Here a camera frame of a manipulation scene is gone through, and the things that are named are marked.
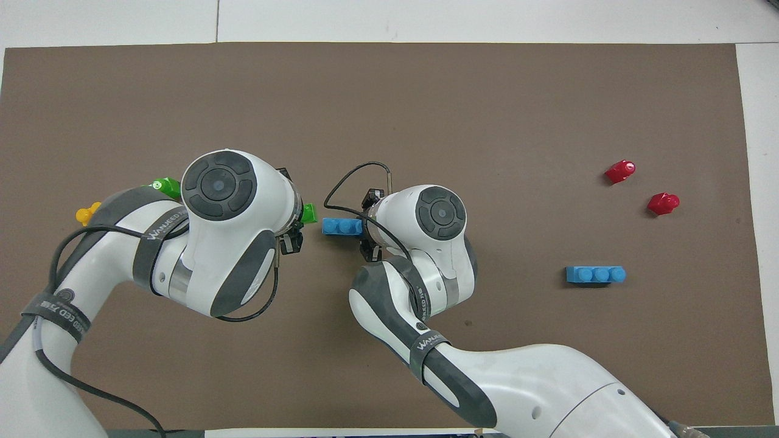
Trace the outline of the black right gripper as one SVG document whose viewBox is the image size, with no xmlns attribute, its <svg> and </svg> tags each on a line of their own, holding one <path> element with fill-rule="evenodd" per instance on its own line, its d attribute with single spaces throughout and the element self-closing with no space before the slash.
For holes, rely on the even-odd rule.
<svg viewBox="0 0 779 438">
<path fill-rule="evenodd" d="M 382 189 L 371 188 L 368 189 L 362 200 L 362 235 L 360 237 L 360 253 L 368 263 L 380 262 L 382 260 L 382 249 L 374 241 L 370 235 L 368 226 L 372 224 L 366 217 L 368 217 L 368 211 L 370 208 L 376 205 L 382 197 L 384 197 L 385 191 Z"/>
</svg>

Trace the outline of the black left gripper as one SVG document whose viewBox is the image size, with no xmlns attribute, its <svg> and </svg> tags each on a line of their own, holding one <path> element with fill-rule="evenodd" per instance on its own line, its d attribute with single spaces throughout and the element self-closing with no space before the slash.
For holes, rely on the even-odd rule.
<svg viewBox="0 0 779 438">
<path fill-rule="evenodd" d="M 298 191 L 295 183 L 292 181 L 289 172 L 286 167 L 278 167 L 276 170 L 280 172 L 289 181 L 290 187 L 294 194 L 294 204 L 292 209 L 292 216 L 290 217 L 285 228 L 278 233 L 278 243 L 280 244 L 281 254 L 287 255 L 290 253 L 299 253 L 302 248 L 304 237 L 301 230 L 304 227 L 302 222 L 303 216 L 303 202 L 300 192 Z"/>
</svg>

